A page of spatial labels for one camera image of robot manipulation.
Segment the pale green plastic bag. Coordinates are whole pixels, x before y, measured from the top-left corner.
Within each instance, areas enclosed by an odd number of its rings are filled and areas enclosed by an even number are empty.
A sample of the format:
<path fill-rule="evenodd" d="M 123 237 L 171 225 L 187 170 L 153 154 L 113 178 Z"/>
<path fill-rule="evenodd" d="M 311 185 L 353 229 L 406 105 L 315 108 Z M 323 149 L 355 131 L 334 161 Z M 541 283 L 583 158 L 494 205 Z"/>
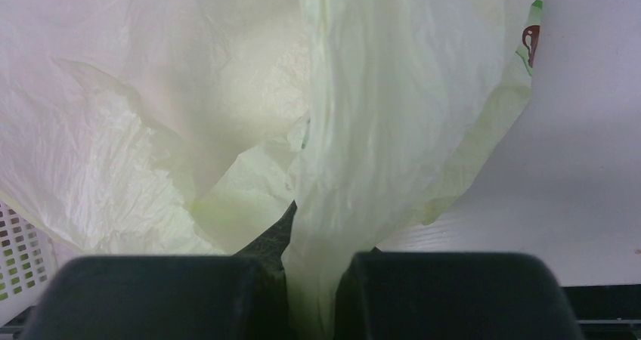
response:
<path fill-rule="evenodd" d="M 540 0 L 1 0 L 1 198 L 83 254 L 280 252 L 334 333 L 356 252 L 431 224 L 531 96 Z"/>

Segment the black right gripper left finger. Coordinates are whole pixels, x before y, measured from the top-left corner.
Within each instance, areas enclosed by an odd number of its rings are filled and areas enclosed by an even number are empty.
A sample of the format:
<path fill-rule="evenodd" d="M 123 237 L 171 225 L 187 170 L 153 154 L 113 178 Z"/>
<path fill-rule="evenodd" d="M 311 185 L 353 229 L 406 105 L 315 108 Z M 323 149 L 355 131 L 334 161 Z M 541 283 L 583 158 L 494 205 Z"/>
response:
<path fill-rule="evenodd" d="M 294 339 L 280 257 L 296 205 L 234 255 L 74 258 L 22 339 Z"/>

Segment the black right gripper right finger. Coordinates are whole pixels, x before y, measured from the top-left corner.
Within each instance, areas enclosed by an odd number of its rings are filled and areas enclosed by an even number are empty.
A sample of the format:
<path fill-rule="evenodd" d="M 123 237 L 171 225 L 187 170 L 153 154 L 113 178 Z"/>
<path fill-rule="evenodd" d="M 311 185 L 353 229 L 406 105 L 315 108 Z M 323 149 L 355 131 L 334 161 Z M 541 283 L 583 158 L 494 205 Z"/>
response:
<path fill-rule="evenodd" d="M 491 252 L 363 252 L 336 293 L 337 339 L 581 339 L 550 269 Z"/>

